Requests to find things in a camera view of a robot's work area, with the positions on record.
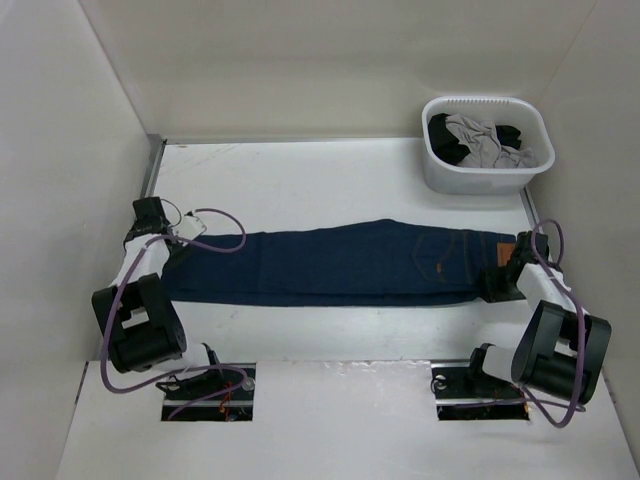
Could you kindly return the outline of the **dark blue denim trousers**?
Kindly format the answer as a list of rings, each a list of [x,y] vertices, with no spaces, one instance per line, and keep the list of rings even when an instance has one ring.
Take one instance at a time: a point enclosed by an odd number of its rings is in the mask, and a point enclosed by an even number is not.
[[[204,235],[162,275],[173,301],[266,307],[432,307],[480,295],[505,233],[391,219],[310,231]]]

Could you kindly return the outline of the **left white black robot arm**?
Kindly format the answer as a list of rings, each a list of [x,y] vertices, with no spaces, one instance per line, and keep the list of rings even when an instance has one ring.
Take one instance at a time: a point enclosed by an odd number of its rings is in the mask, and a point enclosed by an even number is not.
[[[133,202],[135,218],[127,232],[124,258],[109,286],[92,294],[91,304],[103,335],[100,369],[113,392],[127,392],[109,380],[109,369],[144,373],[157,368],[190,386],[206,399],[224,387],[219,360],[205,343],[189,339],[162,283],[167,265],[186,252],[174,238],[176,225],[167,217],[163,201],[147,197]]]

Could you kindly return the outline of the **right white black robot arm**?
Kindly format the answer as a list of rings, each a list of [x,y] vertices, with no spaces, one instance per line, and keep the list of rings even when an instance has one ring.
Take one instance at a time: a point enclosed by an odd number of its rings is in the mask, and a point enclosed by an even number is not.
[[[474,349],[464,384],[483,396],[500,381],[577,404],[593,397],[611,337],[608,321],[576,305],[557,263],[549,260],[548,236],[517,235],[515,245],[498,247],[498,265],[481,271],[481,298],[488,303],[525,300],[532,317],[512,349],[484,343]]]

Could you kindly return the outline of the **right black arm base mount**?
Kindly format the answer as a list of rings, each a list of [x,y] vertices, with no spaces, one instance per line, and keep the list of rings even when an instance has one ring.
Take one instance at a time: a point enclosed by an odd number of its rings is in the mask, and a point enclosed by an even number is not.
[[[431,364],[431,391],[440,421],[528,421],[523,393],[511,383],[480,373],[467,362]]]

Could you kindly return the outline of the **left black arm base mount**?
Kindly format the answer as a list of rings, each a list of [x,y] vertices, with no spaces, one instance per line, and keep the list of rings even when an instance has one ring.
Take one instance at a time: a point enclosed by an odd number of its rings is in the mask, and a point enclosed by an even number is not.
[[[187,378],[171,376],[155,387],[164,395],[164,422],[250,422],[253,420],[256,364],[211,370]]]

